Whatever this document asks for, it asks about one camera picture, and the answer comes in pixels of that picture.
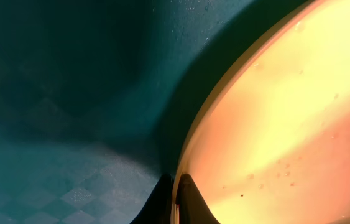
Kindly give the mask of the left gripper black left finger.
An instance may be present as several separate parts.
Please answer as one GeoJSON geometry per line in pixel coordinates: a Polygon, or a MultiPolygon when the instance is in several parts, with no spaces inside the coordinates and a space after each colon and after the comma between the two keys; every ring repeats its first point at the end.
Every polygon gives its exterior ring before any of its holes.
{"type": "Polygon", "coordinates": [[[172,176],[162,175],[131,224],[170,224],[172,189],[172,176]]]}

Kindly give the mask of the yellow-green plate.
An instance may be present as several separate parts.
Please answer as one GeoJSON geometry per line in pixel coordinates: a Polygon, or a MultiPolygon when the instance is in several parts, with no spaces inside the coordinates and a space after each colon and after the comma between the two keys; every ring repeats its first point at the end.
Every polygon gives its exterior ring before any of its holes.
{"type": "Polygon", "coordinates": [[[350,223],[350,0],[308,1],[223,75],[183,145],[219,223],[350,223]]]}

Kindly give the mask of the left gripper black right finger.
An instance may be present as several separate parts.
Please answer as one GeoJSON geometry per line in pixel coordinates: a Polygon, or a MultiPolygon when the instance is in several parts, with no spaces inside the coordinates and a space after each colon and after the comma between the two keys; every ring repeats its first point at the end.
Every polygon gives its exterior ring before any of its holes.
{"type": "Polygon", "coordinates": [[[189,174],[180,177],[176,204],[179,224],[219,224],[189,174]]]}

